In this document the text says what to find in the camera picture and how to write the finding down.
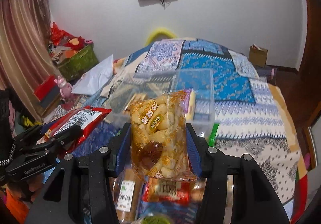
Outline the red snack bag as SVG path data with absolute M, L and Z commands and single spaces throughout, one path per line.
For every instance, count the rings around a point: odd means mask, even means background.
M 43 142 L 49 141 L 52 137 L 57 138 L 58 134 L 65 130 L 70 130 L 73 126 L 80 128 L 80 131 L 72 133 L 72 140 L 68 143 L 64 141 L 65 147 L 60 154 L 65 155 L 73 152 L 82 144 L 98 124 L 111 112 L 111 109 L 101 107 L 85 106 L 68 112 L 66 115 L 58 118 L 46 130 L 43 136 Z

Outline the brown biscuit roll pack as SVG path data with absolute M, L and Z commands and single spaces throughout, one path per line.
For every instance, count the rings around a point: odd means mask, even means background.
M 135 221 L 142 185 L 143 182 L 130 167 L 116 178 L 113 191 L 119 223 Z

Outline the red noodle snack packet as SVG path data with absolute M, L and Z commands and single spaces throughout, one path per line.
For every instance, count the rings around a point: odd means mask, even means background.
M 150 178 L 143 189 L 141 199 L 144 202 L 173 202 L 188 205 L 190 202 L 200 202 L 203 198 L 203 188 L 196 182 L 179 182 L 165 179 Z

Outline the green jelly cup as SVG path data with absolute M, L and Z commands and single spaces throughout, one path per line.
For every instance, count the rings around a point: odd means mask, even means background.
M 172 224 L 170 217 L 163 214 L 152 214 L 141 219 L 142 224 Z

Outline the green edged pastry bag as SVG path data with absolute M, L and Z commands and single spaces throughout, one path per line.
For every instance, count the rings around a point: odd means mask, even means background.
M 216 142 L 216 134 L 218 132 L 218 128 L 219 128 L 219 123 L 214 123 L 211 133 L 205 133 L 202 132 L 200 137 L 204 138 L 207 141 L 207 144 L 209 146 L 215 146 L 215 142 Z

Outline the pink plush toy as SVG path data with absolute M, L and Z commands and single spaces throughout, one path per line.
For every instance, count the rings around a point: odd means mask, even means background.
M 57 84 L 61 97 L 64 100 L 73 99 L 75 95 L 72 93 L 72 85 L 67 82 L 64 77 L 58 76 L 54 82 Z

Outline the red and grey box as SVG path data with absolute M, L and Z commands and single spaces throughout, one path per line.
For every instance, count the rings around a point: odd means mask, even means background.
M 56 76 L 51 75 L 33 92 L 41 108 L 46 109 L 60 100 L 60 91 L 56 83 Z

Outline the white pillow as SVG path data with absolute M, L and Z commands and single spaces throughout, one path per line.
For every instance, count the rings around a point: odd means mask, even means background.
M 101 89 L 113 76 L 114 56 L 110 55 L 96 66 L 83 74 L 72 86 L 71 93 L 92 96 Z

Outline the patchwork blue quilt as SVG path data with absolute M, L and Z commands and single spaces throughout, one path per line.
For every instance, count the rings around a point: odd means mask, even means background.
M 109 108 L 111 114 L 78 147 L 85 156 L 106 144 L 127 120 L 126 108 L 140 94 L 194 92 L 193 128 L 200 136 L 219 123 L 215 146 L 239 156 L 251 154 L 277 192 L 290 220 L 305 206 L 297 184 L 306 178 L 297 133 L 280 89 L 258 73 L 242 54 L 202 39 L 161 40 L 115 64 L 110 81 L 75 107 Z

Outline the striped pink curtain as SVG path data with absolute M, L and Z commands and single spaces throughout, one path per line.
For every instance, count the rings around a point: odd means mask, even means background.
M 37 121 L 44 109 L 34 91 L 59 75 L 48 53 L 48 0 L 1 0 L 1 89 L 11 87 Z

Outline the yellow round object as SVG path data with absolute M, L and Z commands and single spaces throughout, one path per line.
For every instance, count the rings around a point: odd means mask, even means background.
M 149 35 L 146 40 L 145 46 L 157 41 L 157 39 L 165 38 L 165 39 L 174 39 L 177 38 L 177 35 L 171 32 L 169 29 L 164 27 L 159 27 L 154 29 Z

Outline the brown wooden door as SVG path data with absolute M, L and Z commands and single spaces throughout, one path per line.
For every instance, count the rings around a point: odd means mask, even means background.
M 320 0 L 307 2 L 307 33 L 299 76 L 303 83 L 302 119 L 304 126 L 313 124 L 320 103 Z

